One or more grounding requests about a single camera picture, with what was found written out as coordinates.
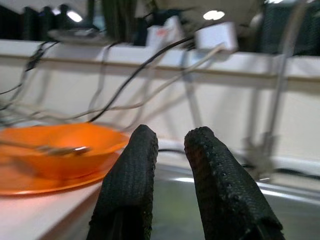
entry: white wall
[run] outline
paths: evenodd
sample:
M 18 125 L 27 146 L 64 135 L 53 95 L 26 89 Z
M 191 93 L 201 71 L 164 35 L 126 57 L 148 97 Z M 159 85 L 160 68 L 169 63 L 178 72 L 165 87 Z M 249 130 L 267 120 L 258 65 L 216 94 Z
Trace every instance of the white wall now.
M 24 63 L 24 59 L 0 57 L 1 91 L 10 89 L 18 82 Z M 97 86 L 99 67 L 99 64 L 92 63 L 43 62 L 30 74 L 23 102 L 38 103 L 46 109 L 70 115 L 86 111 Z M 103 103 L 134 70 L 130 66 L 107 67 Z M 158 70 L 152 87 L 177 73 L 174 70 Z M 130 84 L 116 102 L 117 105 L 139 100 L 137 91 L 144 84 L 144 75 L 145 72 Z M 218 138 L 234 150 L 243 150 L 244 139 L 252 126 L 251 112 L 255 103 L 256 139 L 262 139 L 271 99 L 270 86 L 274 80 L 213 73 L 194 73 L 194 78 L 201 118 Z M 108 112 L 99 121 L 126 126 L 136 112 Z M 276 154 L 320 160 L 319 119 L 320 82 L 291 80 L 282 111 Z M 183 142 L 185 134 L 194 128 L 183 83 L 175 83 L 150 101 L 139 123 L 149 125 L 160 137 Z

